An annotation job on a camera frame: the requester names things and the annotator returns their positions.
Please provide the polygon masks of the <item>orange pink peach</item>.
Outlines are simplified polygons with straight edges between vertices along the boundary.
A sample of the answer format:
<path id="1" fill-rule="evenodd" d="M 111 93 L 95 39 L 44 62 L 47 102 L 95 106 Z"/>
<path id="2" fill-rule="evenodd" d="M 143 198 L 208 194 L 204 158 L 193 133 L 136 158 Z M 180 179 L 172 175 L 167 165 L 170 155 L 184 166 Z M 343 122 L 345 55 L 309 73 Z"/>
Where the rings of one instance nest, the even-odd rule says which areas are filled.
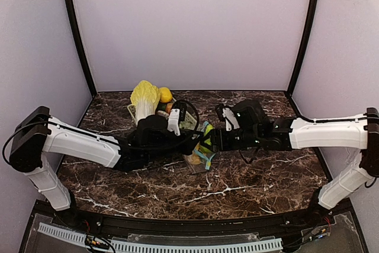
<path id="1" fill-rule="evenodd" d="M 199 165 L 203 162 L 202 153 L 198 149 L 194 149 L 192 154 L 187 156 L 187 162 L 190 165 Z"/>

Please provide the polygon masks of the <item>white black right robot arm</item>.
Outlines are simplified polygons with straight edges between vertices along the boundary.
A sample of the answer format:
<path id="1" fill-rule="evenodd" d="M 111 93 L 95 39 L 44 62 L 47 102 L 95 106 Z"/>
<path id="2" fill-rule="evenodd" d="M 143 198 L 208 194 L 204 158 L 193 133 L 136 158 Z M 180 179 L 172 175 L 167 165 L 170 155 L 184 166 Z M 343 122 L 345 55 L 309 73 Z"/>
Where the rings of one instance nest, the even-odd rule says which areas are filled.
<path id="1" fill-rule="evenodd" d="M 200 145 L 211 152 L 243 149 L 290 151 L 304 148 L 354 148 L 360 153 L 338 175 L 316 193 L 316 208 L 331 210 L 341 200 L 369 181 L 378 178 L 378 110 L 333 119 L 305 117 L 271 121 L 255 100 L 233 107 L 216 107 L 223 129 L 205 133 Z"/>

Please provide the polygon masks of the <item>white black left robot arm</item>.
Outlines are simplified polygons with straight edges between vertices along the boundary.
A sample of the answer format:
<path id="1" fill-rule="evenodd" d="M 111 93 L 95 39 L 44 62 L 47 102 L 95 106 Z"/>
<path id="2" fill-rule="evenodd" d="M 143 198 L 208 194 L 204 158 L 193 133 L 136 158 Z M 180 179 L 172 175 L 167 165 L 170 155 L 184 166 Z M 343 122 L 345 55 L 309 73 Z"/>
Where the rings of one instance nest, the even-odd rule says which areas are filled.
<path id="1" fill-rule="evenodd" d="M 9 166 L 28 177 L 55 211 L 64 212 L 74 208 L 75 198 L 52 170 L 47 153 L 69 155 L 129 172 L 144 168 L 162 156 L 192 154 L 202 135 L 195 127 L 181 129 L 181 120 L 178 109 L 174 109 L 168 119 L 150 115 L 141 119 L 127 138 L 120 138 L 71 126 L 51 116 L 49 108 L 40 106 L 4 143 L 3 148 L 10 153 L 2 157 Z"/>

